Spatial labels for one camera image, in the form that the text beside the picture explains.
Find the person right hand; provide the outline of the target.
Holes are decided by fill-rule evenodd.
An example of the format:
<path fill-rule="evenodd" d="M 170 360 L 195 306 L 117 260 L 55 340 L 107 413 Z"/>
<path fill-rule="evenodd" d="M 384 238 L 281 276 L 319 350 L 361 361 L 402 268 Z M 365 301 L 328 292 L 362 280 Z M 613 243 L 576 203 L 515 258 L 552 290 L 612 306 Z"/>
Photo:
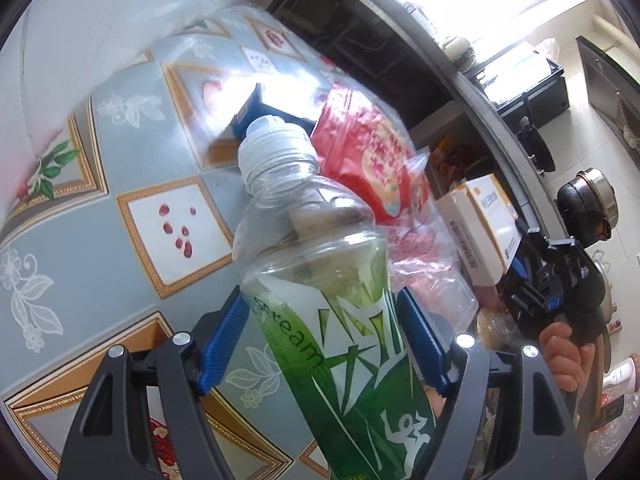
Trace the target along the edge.
<path fill-rule="evenodd" d="M 587 385 L 596 355 L 591 342 L 581 347 L 570 340 L 573 330 L 564 322 L 554 322 L 539 335 L 539 344 L 556 385 L 560 390 L 574 393 Z"/>

